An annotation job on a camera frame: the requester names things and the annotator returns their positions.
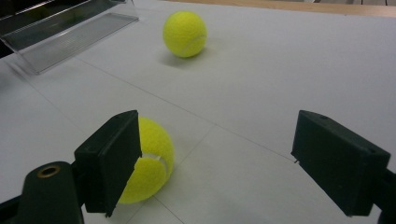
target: screw hole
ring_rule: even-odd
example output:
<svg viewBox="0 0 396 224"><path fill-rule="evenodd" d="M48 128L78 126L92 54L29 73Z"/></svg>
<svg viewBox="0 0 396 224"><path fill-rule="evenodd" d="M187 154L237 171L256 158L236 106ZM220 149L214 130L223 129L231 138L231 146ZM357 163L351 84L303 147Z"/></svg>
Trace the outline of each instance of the screw hole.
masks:
<svg viewBox="0 0 396 224"><path fill-rule="evenodd" d="M61 167L59 167L57 165L47 166L47 167L44 167L43 169L41 169L37 173L37 177L48 178L48 177L58 174L60 170L61 170Z"/></svg>

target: wooden surface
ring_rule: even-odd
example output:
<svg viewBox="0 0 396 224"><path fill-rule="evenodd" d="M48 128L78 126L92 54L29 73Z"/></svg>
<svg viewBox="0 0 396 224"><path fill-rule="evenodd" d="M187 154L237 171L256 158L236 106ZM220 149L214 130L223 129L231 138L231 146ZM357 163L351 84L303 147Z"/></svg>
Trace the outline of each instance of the wooden surface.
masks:
<svg viewBox="0 0 396 224"><path fill-rule="evenodd" d="M171 2L201 3L237 7L264 7L294 11L323 12L346 15L379 16L396 18L396 7L318 4L262 0L169 0Z"/></svg>

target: clear plastic box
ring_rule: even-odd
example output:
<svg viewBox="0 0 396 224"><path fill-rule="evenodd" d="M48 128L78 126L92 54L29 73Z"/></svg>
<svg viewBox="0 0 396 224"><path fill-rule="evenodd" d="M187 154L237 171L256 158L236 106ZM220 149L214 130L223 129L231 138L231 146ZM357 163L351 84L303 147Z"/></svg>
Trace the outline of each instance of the clear plastic box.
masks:
<svg viewBox="0 0 396 224"><path fill-rule="evenodd" d="M1 39L34 73L41 74L135 21L131 0L88 0Z"/></svg>

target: yellow tennis ball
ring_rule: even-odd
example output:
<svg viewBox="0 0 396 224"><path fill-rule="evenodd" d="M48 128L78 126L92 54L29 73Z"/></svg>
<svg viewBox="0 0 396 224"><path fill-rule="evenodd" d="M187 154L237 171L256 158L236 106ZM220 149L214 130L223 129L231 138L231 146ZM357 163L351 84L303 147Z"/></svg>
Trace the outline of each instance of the yellow tennis ball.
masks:
<svg viewBox="0 0 396 224"><path fill-rule="evenodd" d="M197 55L206 42L205 23L193 12L175 12L163 26L163 41L178 57L188 58Z"/></svg>
<svg viewBox="0 0 396 224"><path fill-rule="evenodd" d="M174 148L166 130L155 121L139 118L142 158L122 193L119 203L137 203L154 195L173 171Z"/></svg>

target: white surface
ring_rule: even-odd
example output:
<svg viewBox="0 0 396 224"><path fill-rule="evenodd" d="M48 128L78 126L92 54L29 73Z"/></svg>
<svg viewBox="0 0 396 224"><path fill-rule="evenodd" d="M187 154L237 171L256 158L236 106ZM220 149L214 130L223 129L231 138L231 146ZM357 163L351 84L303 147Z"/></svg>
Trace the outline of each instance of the white surface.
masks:
<svg viewBox="0 0 396 224"><path fill-rule="evenodd" d="M170 133L176 169L146 202L86 223L376 223L345 217L292 162L300 109L396 153L396 21L139 0L140 22L40 76L0 61L0 201L25 175L73 151L111 116L137 109ZM199 56L174 57L163 23L206 21ZM389 169L396 171L391 159Z"/></svg>

